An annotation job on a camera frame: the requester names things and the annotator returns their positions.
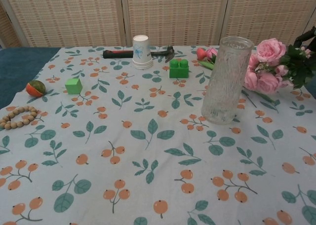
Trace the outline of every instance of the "wooden bead bracelet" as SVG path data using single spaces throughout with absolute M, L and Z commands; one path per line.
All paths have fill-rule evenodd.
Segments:
M 19 122 L 12 122 L 11 119 L 14 118 L 16 115 L 23 113 L 23 112 L 31 112 L 27 119 Z M 4 128 L 6 130 L 15 129 L 16 127 L 22 127 L 23 125 L 29 124 L 31 121 L 35 119 L 38 115 L 38 110 L 34 107 L 19 107 L 18 109 L 13 110 L 8 115 L 2 117 L 0 120 L 0 128 Z

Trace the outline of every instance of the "clear glass vase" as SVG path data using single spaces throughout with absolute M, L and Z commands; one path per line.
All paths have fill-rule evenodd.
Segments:
M 234 119 L 252 48 L 253 42 L 243 37 L 220 40 L 202 106 L 208 121 L 223 125 Z

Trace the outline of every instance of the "teal carpet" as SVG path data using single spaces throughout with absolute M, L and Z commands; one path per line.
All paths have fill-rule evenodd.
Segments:
M 0 51 L 0 109 L 9 105 L 59 48 L 18 47 Z

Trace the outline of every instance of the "paper cup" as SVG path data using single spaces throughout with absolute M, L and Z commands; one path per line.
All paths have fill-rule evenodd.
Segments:
M 137 35 L 133 38 L 133 64 L 138 69 L 146 69 L 152 66 L 152 55 L 148 36 Z

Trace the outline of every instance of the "green block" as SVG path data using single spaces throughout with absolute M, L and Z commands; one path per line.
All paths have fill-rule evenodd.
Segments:
M 82 90 L 82 84 L 78 78 L 70 78 L 65 86 L 68 94 L 79 94 Z
M 189 62 L 188 60 L 170 61 L 169 78 L 188 78 L 189 77 Z

